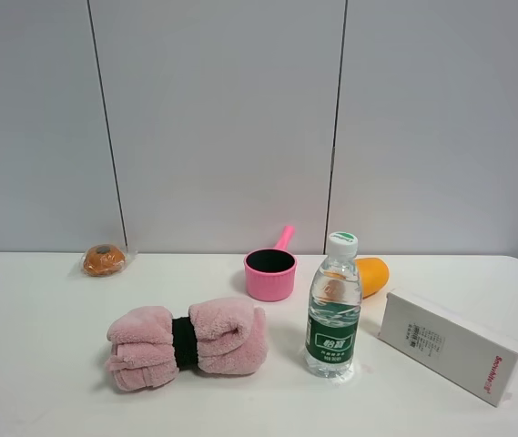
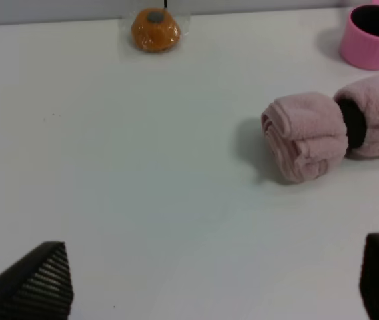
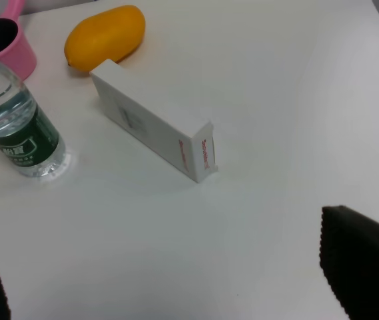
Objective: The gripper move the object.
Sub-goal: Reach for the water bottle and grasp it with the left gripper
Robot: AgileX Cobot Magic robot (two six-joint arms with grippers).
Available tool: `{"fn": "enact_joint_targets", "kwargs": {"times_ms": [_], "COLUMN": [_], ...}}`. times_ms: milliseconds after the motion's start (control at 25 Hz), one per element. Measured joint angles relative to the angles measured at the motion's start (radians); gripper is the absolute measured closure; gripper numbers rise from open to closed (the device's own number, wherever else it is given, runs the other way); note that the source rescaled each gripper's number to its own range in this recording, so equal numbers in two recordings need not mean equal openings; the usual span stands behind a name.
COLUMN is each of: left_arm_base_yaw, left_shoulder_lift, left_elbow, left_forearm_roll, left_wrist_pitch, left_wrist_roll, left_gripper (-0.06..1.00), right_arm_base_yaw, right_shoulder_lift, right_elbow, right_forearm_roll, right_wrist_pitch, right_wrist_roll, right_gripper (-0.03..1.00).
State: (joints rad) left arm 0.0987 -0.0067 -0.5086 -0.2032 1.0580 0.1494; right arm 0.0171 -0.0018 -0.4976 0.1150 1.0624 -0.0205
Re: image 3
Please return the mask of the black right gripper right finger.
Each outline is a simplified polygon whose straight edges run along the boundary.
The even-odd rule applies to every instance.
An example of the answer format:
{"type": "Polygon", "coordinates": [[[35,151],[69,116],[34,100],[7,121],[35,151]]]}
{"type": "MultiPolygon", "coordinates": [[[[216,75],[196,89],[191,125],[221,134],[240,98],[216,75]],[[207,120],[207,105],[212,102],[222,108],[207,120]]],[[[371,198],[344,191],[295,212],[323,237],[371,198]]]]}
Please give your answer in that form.
{"type": "Polygon", "coordinates": [[[379,223],[345,206],[322,208],[320,267],[349,319],[379,319],[379,223]]]}

